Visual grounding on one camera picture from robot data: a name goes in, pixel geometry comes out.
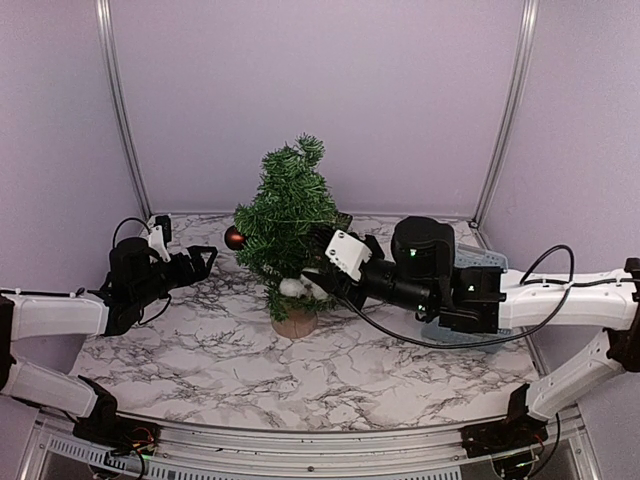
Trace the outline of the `white grey small ornament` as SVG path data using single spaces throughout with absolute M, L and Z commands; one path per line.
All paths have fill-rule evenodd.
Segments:
M 283 278 L 279 284 L 279 292 L 289 298 L 314 298 L 327 300 L 329 295 L 319 285 L 310 280 L 306 273 L 319 274 L 317 268 L 305 268 L 298 278 Z

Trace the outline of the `light blue perforated basket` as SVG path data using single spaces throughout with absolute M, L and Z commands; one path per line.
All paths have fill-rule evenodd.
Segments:
M 422 339 L 459 351 L 498 352 L 511 336 L 510 329 L 498 325 L 498 306 L 506 299 L 500 280 L 507 270 L 504 255 L 457 244 L 452 279 L 455 311 L 424 322 Z

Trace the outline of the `left aluminium frame post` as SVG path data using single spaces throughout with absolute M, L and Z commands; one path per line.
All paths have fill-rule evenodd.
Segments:
M 134 136 L 126 108 L 125 94 L 121 80 L 115 33 L 113 29 L 111 2 L 95 2 L 98 34 L 104 58 L 106 77 L 114 109 L 116 126 L 122 144 L 127 170 L 129 172 L 134 196 L 141 215 L 148 219 L 152 215 L 151 203 L 144 184 L 141 166 L 138 160 Z

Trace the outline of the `small green christmas tree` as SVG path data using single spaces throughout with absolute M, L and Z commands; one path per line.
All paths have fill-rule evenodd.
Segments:
M 340 211 L 318 171 L 324 154 L 323 142 L 306 133 L 266 153 L 257 193 L 234 212 L 233 225 L 247 237 L 245 247 L 234 251 L 236 260 L 265 287 L 271 325 L 288 339 L 310 335 L 318 314 L 334 306 L 329 297 L 319 301 L 279 292 L 283 278 L 298 278 L 305 268 L 320 265 L 310 249 L 309 231 L 319 225 L 337 227 Z

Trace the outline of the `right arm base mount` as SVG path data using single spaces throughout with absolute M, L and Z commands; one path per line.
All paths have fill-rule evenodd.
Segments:
M 462 448 L 469 458 L 529 447 L 548 439 L 548 421 L 530 415 L 526 404 L 529 388 L 524 384 L 511 393 L 505 418 L 460 429 Z

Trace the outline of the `black floral square plate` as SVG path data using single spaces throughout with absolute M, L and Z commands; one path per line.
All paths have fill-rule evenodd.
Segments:
M 337 227 L 340 230 L 348 231 L 351 223 L 353 221 L 353 216 L 344 212 L 339 212 L 337 215 Z

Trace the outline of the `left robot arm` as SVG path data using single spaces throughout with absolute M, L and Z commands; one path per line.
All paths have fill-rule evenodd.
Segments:
M 86 426 L 106 445 L 125 438 L 116 401 L 96 383 L 70 369 L 83 340 L 116 337 L 148 322 L 157 301 L 176 289 L 207 279 L 217 250 L 190 246 L 170 254 L 163 242 L 140 237 L 118 242 L 109 253 L 104 284 L 85 293 L 1 294 L 1 393 L 87 418 Z

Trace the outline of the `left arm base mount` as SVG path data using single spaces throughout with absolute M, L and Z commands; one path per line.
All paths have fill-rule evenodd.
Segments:
M 113 447 L 120 452 L 125 449 L 154 449 L 160 427 L 152 422 L 125 418 L 117 414 L 116 398 L 87 377 L 79 376 L 97 395 L 93 410 L 88 417 L 77 416 L 73 435 L 77 438 Z

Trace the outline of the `aluminium frame post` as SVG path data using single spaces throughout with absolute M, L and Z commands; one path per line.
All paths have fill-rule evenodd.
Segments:
M 526 0 L 523 2 L 513 68 L 507 88 L 506 100 L 492 149 L 489 168 L 473 217 L 470 221 L 475 229 L 481 229 L 488 216 L 489 209 L 497 191 L 500 175 L 507 159 L 509 142 L 513 133 L 519 106 L 524 95 L 531 63 L 539 4 L 540 2 L 538 0 Z
M 138 160 L 134 136 L 126 108 L 125 94 L 121 80 L 115 33 L 113 29 L 111 2 L 95 2 L 98 34 L 104 58 L 106 77 L 114 109 L 116 126 L 122 144 L 127 170 L 129 172 L 134 196 L 141 215 L 148 219 L 152 215 L 151 203 L 144 184 L 141 166 Z

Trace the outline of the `copper bauble ornament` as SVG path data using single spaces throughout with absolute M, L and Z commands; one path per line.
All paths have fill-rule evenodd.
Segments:
M 232 251 L 241 251 L 246 245 L 247 237 L 235 225 L 231 225 L 224 234 L 224 243 Z

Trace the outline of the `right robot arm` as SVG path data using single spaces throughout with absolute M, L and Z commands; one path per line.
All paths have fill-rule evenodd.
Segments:
M 500 265 L 463 265 L 453 228 L 410 216 L 390 247 L 321 224 L 310 232 L 321 261 L 308 278 L 355 314 L 370 299 L 402 308 L 444 336 L 438 350 L 490 349 L 538 334 L 589 332 L 593 339 L 537 381 L 517 388 L 495 430 L 506 448 L 529 437 L 606 380 L 639 368 L 639 262 L 596 274 L 544 275 Z

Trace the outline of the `right aluminium frame post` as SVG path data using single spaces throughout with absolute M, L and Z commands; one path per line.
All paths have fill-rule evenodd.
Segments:
M 540 2 L 538 0 L 526 0 L 523 2 L 513 68 L 507 88 L 506 100 L 492 149 L 489 168 L 473 217 L 470 221 L 475 229 L 481 229 L 488 216 L 489 209 L 497 191 L 500 175 L 507 159 L 509 142 L 513 133 L 519 106 L 524 95 L 531 63 L 539 4 Z

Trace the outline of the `front aluminium rail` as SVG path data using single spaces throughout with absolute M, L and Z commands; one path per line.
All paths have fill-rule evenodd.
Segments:
M 76 438 L 61 413 L 36 417 L 17 479 L 600 479 L 579 411 L 548 438 L 497 454 L 469 454 L 467 423 L 368 431 L 287 431 L 157 420 L 142 456 Z

